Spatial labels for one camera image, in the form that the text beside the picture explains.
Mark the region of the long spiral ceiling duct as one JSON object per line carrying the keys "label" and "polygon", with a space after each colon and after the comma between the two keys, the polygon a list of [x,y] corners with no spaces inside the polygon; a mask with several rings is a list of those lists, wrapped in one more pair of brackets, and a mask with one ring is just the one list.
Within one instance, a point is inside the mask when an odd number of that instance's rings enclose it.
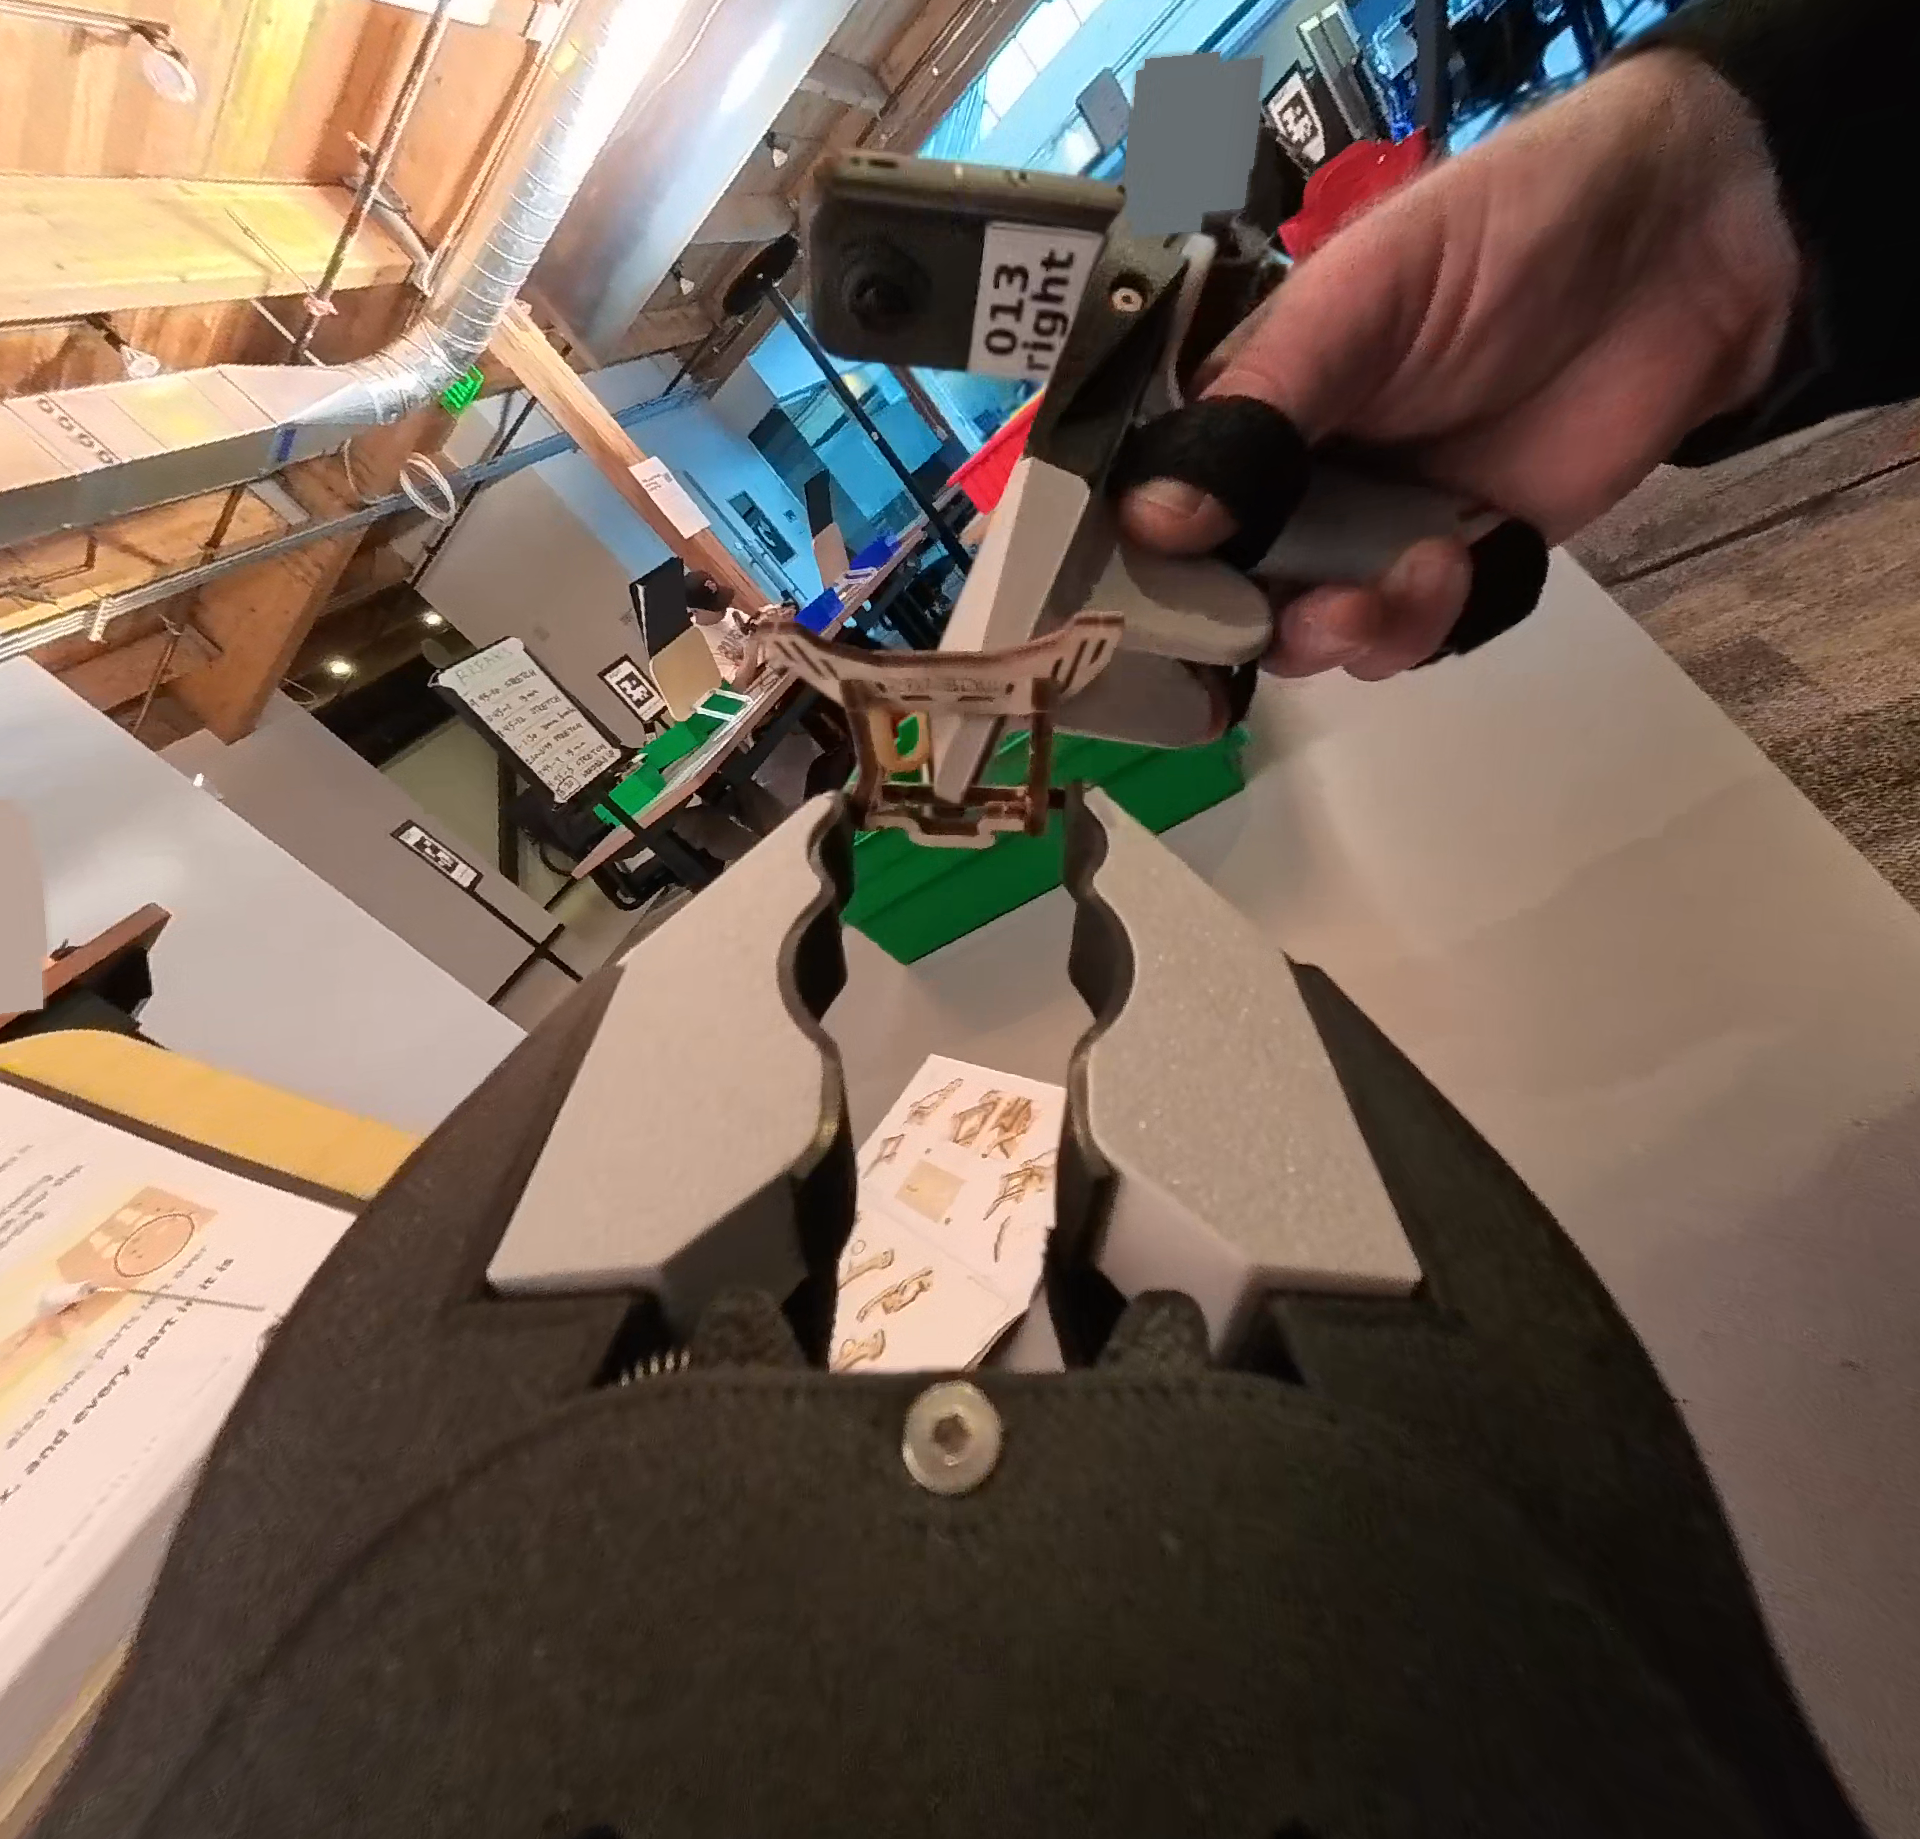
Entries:
{"label": "long spiral ceiling duct", "polygon": [[417,319],[379,352],[335,368],[335,384],[293,412],[290,429],[390,427],[489,352],[617,124],[664,72],[668,40],[690,11],[692,0],[563,3]]}

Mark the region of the person's right forearm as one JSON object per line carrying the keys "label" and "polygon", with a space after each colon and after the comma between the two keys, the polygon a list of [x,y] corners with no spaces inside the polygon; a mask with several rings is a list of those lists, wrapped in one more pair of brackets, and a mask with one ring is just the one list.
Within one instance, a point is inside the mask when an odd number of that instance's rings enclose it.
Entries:
{"label": "person's right forearm", "polygon": [[1759,392],[1690,433],[1707,464],[1918,392],[1918,0],[1693,0],[1618,59],[1675,51],[1757,120],[1802,280]]}

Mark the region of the red plastic bin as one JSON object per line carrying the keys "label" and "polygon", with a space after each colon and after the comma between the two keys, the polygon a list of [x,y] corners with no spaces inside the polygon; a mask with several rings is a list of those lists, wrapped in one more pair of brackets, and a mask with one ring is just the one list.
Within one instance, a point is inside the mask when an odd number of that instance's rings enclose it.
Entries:
{"label": "red plastic bin", "polygon": [[1042,396],[1042,392],[1036,392],[1024,398],[1020,408],[985,438],[984,446],[953,472],[952,484],[973,504],[978,515],[992,515],[1001,504],[1016,464],[1020,464],[1020,458],[1027,455]]}

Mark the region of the black chair with red jacket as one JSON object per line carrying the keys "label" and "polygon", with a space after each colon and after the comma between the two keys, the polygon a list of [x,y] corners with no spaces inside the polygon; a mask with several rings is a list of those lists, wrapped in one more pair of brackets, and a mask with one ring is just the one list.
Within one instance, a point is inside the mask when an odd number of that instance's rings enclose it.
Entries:
{"label": "black chair with red jacket", "polygon": [[1299,264],[1372,206],[1397,194],[1434,157],[1425,128],[1401,139],[1357,139],[1307,175],[1302,204],[1277,227],[1279,252]]}

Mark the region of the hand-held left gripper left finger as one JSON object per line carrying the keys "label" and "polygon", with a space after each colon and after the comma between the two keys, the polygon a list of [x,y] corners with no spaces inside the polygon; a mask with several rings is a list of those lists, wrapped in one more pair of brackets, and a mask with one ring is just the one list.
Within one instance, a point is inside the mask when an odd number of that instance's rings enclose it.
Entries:
{"label": "hand-held left gripper left finger", "polygon": [[493,1251],[498,1292],[834,1289],[848,805],[816,796],[616,965]]}

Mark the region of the rectangular silver duct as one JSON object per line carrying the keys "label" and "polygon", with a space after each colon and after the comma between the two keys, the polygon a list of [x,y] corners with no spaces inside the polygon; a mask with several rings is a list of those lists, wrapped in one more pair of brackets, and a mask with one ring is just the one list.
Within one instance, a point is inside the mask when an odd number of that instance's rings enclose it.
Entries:
{"label": "rectangular silver duct", "polygon": [[2,545],[84,531],[320,458],[415,412],[430,388],[382,358],[223,365],[2,404]]}

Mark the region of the tall black stand with base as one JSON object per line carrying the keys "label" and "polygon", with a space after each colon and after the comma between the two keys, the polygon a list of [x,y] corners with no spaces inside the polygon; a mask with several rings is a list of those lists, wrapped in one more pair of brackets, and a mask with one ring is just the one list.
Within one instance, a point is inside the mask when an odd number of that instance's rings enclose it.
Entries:
{"label": "tall black stand with base", "polygon": [[910,380],[830,355],[784,291],[800,258],[797,234],[767,243],[725,295],[728,318],[774,324],[751,353],[784,420],[770,444],[784,450],[806,441],[813,464],[803,477],[830,475],[872,533],[922,529],[948,556],[950,569],[966,578],[973,553],[960,537],[962,513],[948,500],[955,444],[918,408]]}

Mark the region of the person's right hand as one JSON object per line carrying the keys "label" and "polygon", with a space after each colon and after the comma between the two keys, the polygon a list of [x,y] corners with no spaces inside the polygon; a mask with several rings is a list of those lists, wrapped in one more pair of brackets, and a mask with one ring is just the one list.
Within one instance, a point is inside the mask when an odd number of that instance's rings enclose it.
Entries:
{"label": "person's right hand", "polygon": [[1800,278],[1757,113],[1655,50],[1362,210],[1194,392],[1557,542],[1768,385]]}

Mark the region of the wooden model frame part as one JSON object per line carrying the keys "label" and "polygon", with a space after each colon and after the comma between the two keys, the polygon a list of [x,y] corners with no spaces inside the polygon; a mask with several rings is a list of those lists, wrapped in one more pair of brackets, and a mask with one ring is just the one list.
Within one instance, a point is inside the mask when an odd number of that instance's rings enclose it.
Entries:
{"label": "wooden model frame part", "polygon": [[861,652],[793,618],[770,622],[770,665],[835,702],[856,741],[846,799],[859,830],[897,830],[935,849],[1042,838],[1060,805],[1055,722],[1112,662],[1117,613],[999,652]]}

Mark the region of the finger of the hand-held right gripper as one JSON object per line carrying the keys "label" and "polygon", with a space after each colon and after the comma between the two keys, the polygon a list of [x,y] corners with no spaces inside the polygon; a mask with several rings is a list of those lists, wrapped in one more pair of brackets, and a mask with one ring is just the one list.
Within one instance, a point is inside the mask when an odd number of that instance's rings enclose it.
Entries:
{"label": "finger of the hand-held right gripper", "polygon": [[1024,456],[931,669],[936,808],[1047,808],[1055,741],[1106,713],[1115,618],[1086,610],[1115,556],[1090,483]]}

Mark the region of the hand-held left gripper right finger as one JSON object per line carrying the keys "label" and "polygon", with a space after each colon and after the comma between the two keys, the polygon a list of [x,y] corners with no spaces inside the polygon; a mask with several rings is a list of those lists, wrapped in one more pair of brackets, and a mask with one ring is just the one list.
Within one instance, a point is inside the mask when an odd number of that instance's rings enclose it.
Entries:
{"label": "hand-held left gripper right finger", "polygon": [[1277,1295],[1412,1298],[1421,1264],[1284,950],[1112,796],[1066,799],[1066,1083],[1050,1321],[1092,1361],[1178,1295],[1236,1361]]}

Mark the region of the long wooden top table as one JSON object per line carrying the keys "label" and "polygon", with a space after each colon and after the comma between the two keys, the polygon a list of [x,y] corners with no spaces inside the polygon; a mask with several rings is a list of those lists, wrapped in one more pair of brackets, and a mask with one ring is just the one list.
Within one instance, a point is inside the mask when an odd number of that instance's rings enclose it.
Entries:
{"label": "long wooden top table", "polygon": [[[888,618],[902,595],[922,584],[943,588],[948,578],[962,577],[968,562],[968,551],[952,557],[948,553],[931,556],[926,546],[902,546],[886,563],[834,588],[827,595],[830,608],[819,620],[800,613],[770,614],[761,622],[761,637],[771,641],[797,631],[803,637],[830,641],[861,613],[877,620]],[[666,859],[670,847],[654,836],[666,832],[668,818],[694,803],[709,786],[728,792],[732,786],[753,782],[765,759],[816,702],[819,695],[797,682],[789,669],[767,662],[744,695],[740,710],[700,748],[668,767],[660,792],[651,796],[636,814],[625,814],[616,805],[617,792],[604,799],[602,808],[616,818],[616,825],[572,865],[568,880],[586,883],[591,874],[628,858],[632,847],[638,847],[643,858]]]}

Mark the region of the open instruction booklet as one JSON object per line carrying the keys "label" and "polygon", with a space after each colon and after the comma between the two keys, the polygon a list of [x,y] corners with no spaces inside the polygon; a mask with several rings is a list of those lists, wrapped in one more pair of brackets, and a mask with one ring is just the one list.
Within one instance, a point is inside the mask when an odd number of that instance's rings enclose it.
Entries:
{"label": "open instruction booklet", "polygon": [[1042,1285],[1063,1132],[1063,1086],[922,1060],[857,1150],[830,1372],[957,1372],[1003,1343]]}

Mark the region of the thick wooden column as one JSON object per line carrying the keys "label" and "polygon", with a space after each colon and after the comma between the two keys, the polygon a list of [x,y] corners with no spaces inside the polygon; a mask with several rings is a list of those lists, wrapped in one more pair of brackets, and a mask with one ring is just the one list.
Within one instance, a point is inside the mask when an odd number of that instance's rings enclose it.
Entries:
{"label": "thick wooden column", "polygon": [[747,610],[774,598],[755,572],[712,531],[684,529],[638,475],[647,455],[620,427],[609,408],[590,389],[563,353],[545,337],[526,302],[515,300],[493,335],[493,358],[526,395],[546,412],[582,452],[616,496],[666,545],[688,569],[728,588]]}

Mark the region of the pale wooden book stand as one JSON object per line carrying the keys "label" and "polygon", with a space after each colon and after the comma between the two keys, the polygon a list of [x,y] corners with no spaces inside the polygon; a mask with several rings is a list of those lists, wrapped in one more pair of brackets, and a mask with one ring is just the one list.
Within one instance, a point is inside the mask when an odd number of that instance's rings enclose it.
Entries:
{"label": "pale wooden book stand", "polygon": [[728,683],[705,627],[688,623],[651,648],[647,673],[673,722],[685,722],[716,689]]}

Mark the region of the black sign stand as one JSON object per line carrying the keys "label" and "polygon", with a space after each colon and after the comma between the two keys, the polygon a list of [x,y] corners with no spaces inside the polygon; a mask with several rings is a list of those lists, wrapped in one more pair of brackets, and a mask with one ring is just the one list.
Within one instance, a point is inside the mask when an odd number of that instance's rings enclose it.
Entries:
{"label": "black sign stand", "polygon": [[562,925],[555,925],[545,935],[535,935],[528,925],[520,925],[505,909],[498,906],[485,894],[482,867],[471,863],[453,844],[437,838],[417,818],[400,818],[393,827],[390,838],[422,865],[430,867],[442,880],[453,885],[463,895],[463,901],[468,901],[519,947],[519,958],[515,961],[515,965],[504,971],[499,981],[489,990],[489,1002],[498,1006],[513,988],[517,988],[541,967],[555,971],[563,980],[563,984],[571,985],[582,980],[582,972],[560,953],[560,936],[563,932]]}

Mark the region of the handwritten whiteboard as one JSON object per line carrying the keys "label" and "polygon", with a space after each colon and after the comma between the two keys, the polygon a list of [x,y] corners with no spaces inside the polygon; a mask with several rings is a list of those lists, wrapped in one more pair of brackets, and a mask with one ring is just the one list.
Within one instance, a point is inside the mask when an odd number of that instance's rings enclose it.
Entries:
{"label": "handwritten whiteboard", "polygon": [[519,637],[435,670],[430,689],[553,803],[604,790],[625,748],[560,685]]}

